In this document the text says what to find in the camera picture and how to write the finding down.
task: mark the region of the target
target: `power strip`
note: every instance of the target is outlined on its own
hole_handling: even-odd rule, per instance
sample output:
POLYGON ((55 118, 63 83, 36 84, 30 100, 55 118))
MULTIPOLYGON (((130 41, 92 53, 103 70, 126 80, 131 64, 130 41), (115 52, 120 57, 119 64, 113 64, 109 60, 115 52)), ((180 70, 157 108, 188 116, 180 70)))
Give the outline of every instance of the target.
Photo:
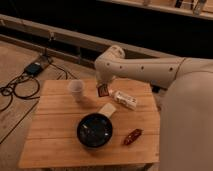
POLYGON ((45 68, 47 68, 53 59, 51 57, 40 55, 35 61, 30 63, 25 69, 24 73, 36 77, 40 74, 45 68))

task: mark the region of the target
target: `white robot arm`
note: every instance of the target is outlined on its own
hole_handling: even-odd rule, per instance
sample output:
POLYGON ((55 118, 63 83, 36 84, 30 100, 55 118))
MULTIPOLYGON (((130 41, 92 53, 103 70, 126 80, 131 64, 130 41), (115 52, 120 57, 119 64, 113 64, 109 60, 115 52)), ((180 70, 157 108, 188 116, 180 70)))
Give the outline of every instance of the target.
POLYGON ((111 46, 95 61, 97 79, 108 84, 114 76, 148 82, 167 89, 178 77, 206 70, 213 60, 195 58, 124 59, 125 53, 117 45, 111 46))
POLYGON ((112 46, 95 61, 98 84, 115 76, 168 89, 160 129, 160 171, 213 170, 213 60, 124 59, 112 46))

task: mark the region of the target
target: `black bowl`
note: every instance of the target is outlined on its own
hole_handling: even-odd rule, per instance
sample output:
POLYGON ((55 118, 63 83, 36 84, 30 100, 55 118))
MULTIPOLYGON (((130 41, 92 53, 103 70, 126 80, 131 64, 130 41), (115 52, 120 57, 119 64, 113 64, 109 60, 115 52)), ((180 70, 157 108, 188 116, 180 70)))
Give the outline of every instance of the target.
POLYGON ((112 137, 112 123, 100 113, 85 116, 77 128, 80 142, 87 147, 100 147, 112 137))

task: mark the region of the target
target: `white paper cup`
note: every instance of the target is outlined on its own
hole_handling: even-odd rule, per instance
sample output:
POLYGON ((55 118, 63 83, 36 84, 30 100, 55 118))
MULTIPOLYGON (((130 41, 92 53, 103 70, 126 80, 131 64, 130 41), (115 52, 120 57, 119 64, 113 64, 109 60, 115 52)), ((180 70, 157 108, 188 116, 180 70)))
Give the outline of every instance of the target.
POLYGON ((76 102, 81 102, 84 96, 83 80, 72 80, 67 86, 68 91, 72 94, 76 102))

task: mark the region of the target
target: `wooden table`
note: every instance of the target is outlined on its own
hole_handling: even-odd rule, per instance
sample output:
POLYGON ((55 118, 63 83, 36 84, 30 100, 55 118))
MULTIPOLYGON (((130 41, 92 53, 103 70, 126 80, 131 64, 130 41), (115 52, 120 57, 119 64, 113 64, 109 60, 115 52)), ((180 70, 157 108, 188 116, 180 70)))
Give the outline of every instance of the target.
POLYGON ((95 79, 85 79, 85 99, 76 103, 67 90, 69 80, 46 81, 19 162, 20 168, 124 165, 158 162, 159 113, 148 84, 117 79, 110 86, 138 99, 135 111, 110 97, 99 98, 95 79), (97 112, 107 102, 117 111, 110 118, 113 136, 98 149, 86 149, 77 139, 76 128, 85 115, 97 112), (143 135, 130 146, 124 137, 136 128, 143 135))

